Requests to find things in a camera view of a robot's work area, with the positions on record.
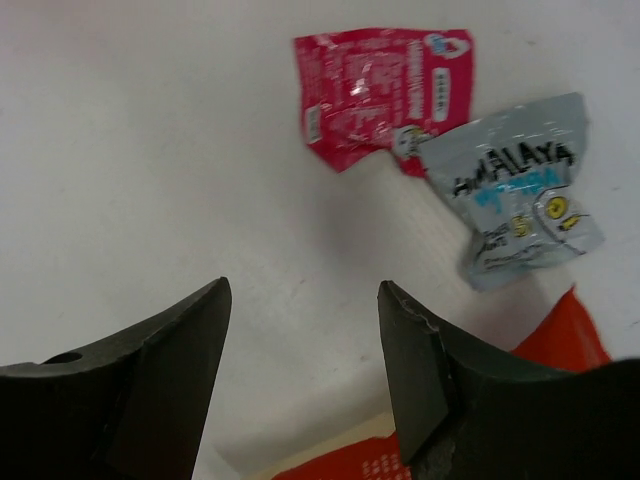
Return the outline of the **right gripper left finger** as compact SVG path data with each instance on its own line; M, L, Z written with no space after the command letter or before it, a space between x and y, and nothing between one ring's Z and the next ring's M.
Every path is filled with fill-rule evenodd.
M5 479L189 479L231 314L219 278L168 309L1 370Z

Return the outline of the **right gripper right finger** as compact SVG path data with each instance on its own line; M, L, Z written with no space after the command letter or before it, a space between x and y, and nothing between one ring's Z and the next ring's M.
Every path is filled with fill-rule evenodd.
M635 479L639 363L584 372L518 358L391 281L380 338L402 462L415 479Z

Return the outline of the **red chips bag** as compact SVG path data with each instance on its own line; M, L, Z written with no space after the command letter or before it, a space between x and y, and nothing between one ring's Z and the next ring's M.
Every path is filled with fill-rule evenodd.
M575 288L564 293L540 325L512 354L539 364L581 373L611 361L592 318L578 299ZM397 434L390 418L374 422L376 430L362 430L355 441L316 454L275 474L275 479L409 479L400 460Z

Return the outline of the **grey Himalaya mint packet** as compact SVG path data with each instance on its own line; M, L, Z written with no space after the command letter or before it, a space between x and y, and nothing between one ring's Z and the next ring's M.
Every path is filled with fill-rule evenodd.
M472 230L462 268L486 291L604 241L572 184L587 149L578 92L521 104L417 147L428 180Z

